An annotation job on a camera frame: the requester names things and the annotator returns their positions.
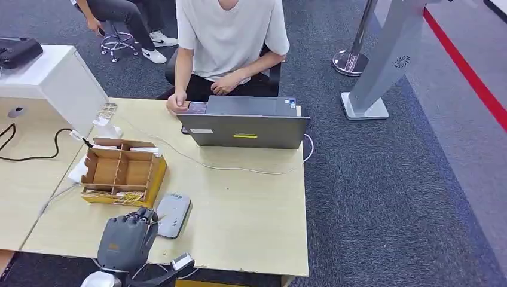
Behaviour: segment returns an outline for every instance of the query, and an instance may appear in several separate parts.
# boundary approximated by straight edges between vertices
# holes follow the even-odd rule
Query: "gray laptop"
[[[198,110],[178,118],[201,146],[298,149],[310,121],[290,97],[210,96]]]

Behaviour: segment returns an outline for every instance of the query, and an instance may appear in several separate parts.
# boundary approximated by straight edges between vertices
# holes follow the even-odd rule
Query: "stanchion base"
[[[349,61],[349,55],[350,51],[339,51],[337,54],[333,56],[332,65],[333,68],[346,76],[351,77],[358,77],[361,76],[361,74],[364,72],[364,69],[366,68],[366,65],[369,62],[368,57],[364,56],[363,54],[358,55],[356,65],[352,68],[351,71],[346,69],[347,62]]]
[[[350,93],[341,94],[341,103],[345,108],[345,113],[349,120],[380,120],[389,118],[389,112],[384,105],[382,98],[378,99],[367,111],[365,112],[354,112],[352,105],[349,101]]]

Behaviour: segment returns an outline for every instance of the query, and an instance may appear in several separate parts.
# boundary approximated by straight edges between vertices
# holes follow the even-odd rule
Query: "red line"
[[[503,108],[502,104],[494,97],[488,87],[486,87],[484,82],[474,72],[470,64],[459,53],[456,46],[451,42],[449,37],[444,33],[442,28],[436,22],[435,18],[433,18],[431,13],[426,8],[424,9],[424,18],[428,22],[429,26],[433,30],[433,33],[435,33],[442,46],[444,46],[447,54],[449,54],[463,76],[465,76],[466,80],[470,86],[472,86],[472,89],[476,92],[477,96],[479,96],[479,99],[481,99],[486,108],[488,108],[491,114],[495,117],[496,121],[507,132],[507,111],[505,108]]]

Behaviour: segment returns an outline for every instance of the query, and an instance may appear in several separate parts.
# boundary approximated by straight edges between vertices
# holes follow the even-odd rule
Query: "chrome stool base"
[[[102,48],[102,52],[100,52],[102,55],[107,54],[108,52],[111,54],[112,62],[116,63],[118,61],[118,58],[115,56],[115,51],[123,50],[125,48],[132,49],[134,51],[134,56],[139,55],[139,52],[136,51],[134,48],[134,44],[137,44],[137,42],[134,40],[134,37],[132,37],[129,33],[124,32],[118,32],[116,30],[116,27],[111,22],[111,28],[113,30],[113,34],[104,37],[102,40],[102,43],[100,43],[100,47]]]

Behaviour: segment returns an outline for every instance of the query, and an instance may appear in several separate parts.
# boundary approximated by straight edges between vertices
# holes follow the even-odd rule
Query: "gray carpet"
[[[388,120],[346,120],[338,95],[356,79],[336,74],[330,58],[350,45],[364,3],[284,1],[292,46],[280,95],[306,107],[316,144],[305,165],[310,277],[294,286],[507,286],[406,78],[384,97]],[[27,11],[32,17],[20,23]],[[153,98],[169,86],[162,66],[131,55],[106,61],[82,16],[64,0],[2,0],[0,13],[0,35],[76,45],[110,96]],[[373,22],[366,53],[378,29]],[[176,35],[173,26],[166,32]],[[75,286],[92,270],[87,259],[19,254],[2,285]],[[193,278],[278,286],[277,276],[258,274],[205,270]]]

